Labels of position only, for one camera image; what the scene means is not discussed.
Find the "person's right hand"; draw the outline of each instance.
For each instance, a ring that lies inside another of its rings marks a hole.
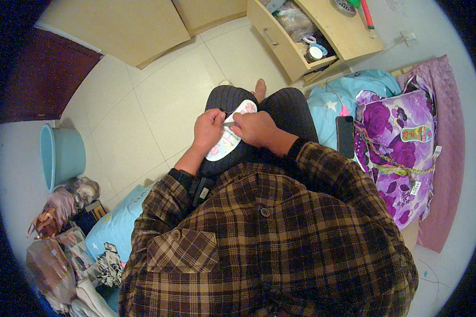
[[[268,148],[272,137],[279,130],[266,111],[244,115],[237,112],[233,115],[233,120],[239,126],[231,126],[229,130],[245,143],[258,148]]]

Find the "wall outlet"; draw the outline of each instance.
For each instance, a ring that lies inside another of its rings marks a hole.
[[[410,47],[418,44],[418,35],[413,30],[402,30],[400,34],[404,37],[404,40],[406,40],[407,46]]]

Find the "lap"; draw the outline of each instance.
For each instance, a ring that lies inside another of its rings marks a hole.
[[[283,88],[258,103],[254,95],[243,88],[218,86],[210,93],[205,110],[219,108],[227,112],[229,116],[247,99],[257,105],[257,111],[268,112],[280,129],[317,142],[316,128],[310,115],[309,106],[303,93],[296,88]],[[221,160],[211,162],[203,159],[199,174],[206,178],[215,178],[243,162],[264,163],[287,170],[295,168],[293,164],[276,157],[267,149],[259,150],[245,142],[240,142],[231,153]]]

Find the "brown plaid coat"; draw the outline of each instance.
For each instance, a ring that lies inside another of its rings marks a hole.
[[[319,192],[240,164],[186,216],[185,188],[159,181],[135,222],[119,314],[407,314],[418,273],[373,181],[332,149],[298,149],[289,155]]]

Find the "tiled floor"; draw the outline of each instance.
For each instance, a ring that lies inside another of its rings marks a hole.
[[[196,117],[222,80],[267,95],[290,84],[273,53],[246,18],[210,29],[144,70],[106,55],[70,100],[62,126],[85,141],[84,175],[99,182],[111,211],[137,184],[166,174],[192,143]]]

